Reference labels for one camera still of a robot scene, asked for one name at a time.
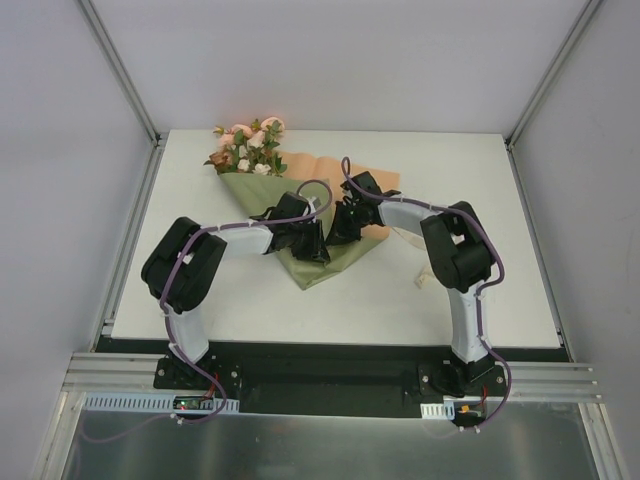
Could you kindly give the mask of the cream rose flower branch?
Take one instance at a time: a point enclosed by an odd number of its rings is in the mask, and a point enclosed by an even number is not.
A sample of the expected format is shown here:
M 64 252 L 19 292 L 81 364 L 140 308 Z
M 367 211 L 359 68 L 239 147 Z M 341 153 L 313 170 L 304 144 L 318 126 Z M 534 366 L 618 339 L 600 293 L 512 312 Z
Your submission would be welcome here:
M 283 156 L 278 151 L 279 134 L 259 131 L 248 138 L 238 131 L 233 140 L 230 154 L 234 172 L 281 177 L 287 170 Z

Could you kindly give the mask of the brown rose flower branch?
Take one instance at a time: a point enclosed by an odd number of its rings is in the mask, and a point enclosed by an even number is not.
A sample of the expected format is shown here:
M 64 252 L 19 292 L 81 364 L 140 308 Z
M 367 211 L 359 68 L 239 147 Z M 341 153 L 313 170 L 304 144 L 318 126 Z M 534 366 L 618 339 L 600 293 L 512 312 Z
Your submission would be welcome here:
M 213 167 L 218 175 L 228 173 L 233 166 L 232 156 L 227 150 L 216 151 L 208 157 L 204 166 Z

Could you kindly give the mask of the pink rose flower branch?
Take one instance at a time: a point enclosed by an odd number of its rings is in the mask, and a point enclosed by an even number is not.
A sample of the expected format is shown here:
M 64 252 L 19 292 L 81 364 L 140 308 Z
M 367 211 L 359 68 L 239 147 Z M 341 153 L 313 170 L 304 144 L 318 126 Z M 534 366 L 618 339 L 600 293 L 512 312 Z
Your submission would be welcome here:
M 264 120 L 255 119 L 250 125 L 234 124 L 230 128 L 216 126 L 213 130 L 213 134 L 217 137 L 218 141 L 218 147 L 216 151 L 227 150 L 230 153 L 230 148 L 234 143 L 234 135 L 238 131 L 243 132 L 248 138 L 251 138 L 256 132 L 259 131 L 270 131 L 271 133 L 280 135 L 279 142 L 281 144 L 281 138 L 283 137 L 285 130 L 286 128 L 284 122 L 278 117 L 274 116 L 268 117 Z

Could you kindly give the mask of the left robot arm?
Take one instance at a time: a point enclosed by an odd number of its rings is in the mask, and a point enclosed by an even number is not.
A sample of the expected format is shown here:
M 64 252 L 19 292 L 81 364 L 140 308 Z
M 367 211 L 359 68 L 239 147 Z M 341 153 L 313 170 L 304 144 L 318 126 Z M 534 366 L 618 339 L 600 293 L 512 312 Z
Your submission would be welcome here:
M 204 387 L 211 365 L 200 305 L 222 261 L 289 248 L 323 260 L 320 200 L 286 192 L 264 214 L 244 223 L 203 227 L 188 217 L 174 221 L 143 264 L 141 279 L 165 316 L 169 348 L 181 361 L 176 375 L 188 388 Z

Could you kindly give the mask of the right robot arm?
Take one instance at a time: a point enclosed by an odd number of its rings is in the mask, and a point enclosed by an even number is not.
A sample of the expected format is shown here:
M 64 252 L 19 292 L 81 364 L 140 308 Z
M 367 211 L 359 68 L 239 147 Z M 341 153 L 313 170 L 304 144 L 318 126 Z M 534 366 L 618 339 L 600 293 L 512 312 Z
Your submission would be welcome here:
M 365 171 L 347 176 L 341 185 L 342 200 L 336 203 L 328 245 L 348 245 L 362 238 L 366 226 L 383 226 L 422 237 L 431 271 L 447 290 L 452 340 L 450 360 L 430 375 L 431 387 L 457 398 L 481 388 L 494 367 L 485 329 L 482 295 L 492 285 L 492 268 L 504 265 L 467 202 L 436 206 L 404 198 L 400 192 L 380 189 Z

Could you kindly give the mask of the cream ribbon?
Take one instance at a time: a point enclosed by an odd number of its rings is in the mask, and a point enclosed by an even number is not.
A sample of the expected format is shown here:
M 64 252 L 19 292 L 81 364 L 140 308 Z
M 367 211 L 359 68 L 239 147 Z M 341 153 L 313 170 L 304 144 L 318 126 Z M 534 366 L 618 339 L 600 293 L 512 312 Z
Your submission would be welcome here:
M 402 228 L 393 227 L 392 230 L 413 249 L 420 251 L 421 266 L 415 275 L 414 284 L 418 289 L 423 289 L 431 280 L 435 279 L 423 238 Z

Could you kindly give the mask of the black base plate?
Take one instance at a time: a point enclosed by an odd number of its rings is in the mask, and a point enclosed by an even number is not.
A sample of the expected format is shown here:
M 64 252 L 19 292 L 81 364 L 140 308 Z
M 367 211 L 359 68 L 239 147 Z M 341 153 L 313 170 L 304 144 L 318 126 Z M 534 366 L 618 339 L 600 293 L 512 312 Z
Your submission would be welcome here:
M 256 414 L 416 418 L 445 397 L 501 400 L 507 376 L 492 357 L 465 367 L 444 346 L 216 341 L 190 367 L 167 353 L 153 386 L 202 392 Z

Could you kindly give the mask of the left aluminium frame post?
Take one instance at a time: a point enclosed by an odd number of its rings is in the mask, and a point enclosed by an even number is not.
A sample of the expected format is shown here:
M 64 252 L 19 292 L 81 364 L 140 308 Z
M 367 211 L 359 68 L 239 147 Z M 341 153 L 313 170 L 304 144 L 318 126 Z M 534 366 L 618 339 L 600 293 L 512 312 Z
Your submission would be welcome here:
M 95 3 L 91 0 L 75 0 L 74 4 L 87 24 L 145 136 L 154 147 L 158 146 L 162 140 L 162 134 L 152 120 Z

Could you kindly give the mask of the aluminium frame post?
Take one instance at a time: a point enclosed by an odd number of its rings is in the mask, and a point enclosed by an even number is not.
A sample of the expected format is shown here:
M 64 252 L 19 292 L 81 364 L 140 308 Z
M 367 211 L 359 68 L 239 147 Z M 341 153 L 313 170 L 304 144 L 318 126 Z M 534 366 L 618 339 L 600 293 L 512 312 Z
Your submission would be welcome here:
M 152 120 L 95 3 L 91 0 L 75 0 L 74 4 L 87 24 L 145 136 L 154 147 L 158 146 L 162 140 L 162 134 Z
M 567 34 L 518 117 L 518 120 L 509 135 L 505 138 L 505 146 L 508 152 L 514 149 L 529 124 L 535 118 L 537 112 L 550 94 L 552 87 L 569 62 L 572 54 L 605 4 L 605 0 L 588 0 L 582 5 L 578 15 L 571 24 Z

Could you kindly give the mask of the aluminium front rail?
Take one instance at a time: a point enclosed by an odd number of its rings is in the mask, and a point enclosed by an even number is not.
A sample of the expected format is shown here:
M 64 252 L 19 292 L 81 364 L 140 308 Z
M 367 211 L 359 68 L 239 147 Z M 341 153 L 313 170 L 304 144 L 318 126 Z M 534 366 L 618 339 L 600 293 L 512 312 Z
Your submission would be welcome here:
M 152 390 L 159 354 L 75 353 L 63 392 L 145 392 Z M 588 364 L 512 362 L 513 401 L 602 403 L 604 394 Z

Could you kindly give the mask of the right aluminium frame post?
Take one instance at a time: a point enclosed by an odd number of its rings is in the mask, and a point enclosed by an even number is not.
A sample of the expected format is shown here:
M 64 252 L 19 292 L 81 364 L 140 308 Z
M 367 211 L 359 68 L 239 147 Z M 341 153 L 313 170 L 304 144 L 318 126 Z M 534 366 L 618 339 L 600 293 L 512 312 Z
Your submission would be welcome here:
M 518 117 L 518 120 L 509 135 L 505 138 L 505 146 L 508 152 L 514 149 L 529 124 L 535 118 L 537 112 L 550 94 L 552 87 L 569 62 L 572 54 L 605 4 L 605 0 L 588 0 L 582 5 L 578 15 L 571 24 L 567 34 Z

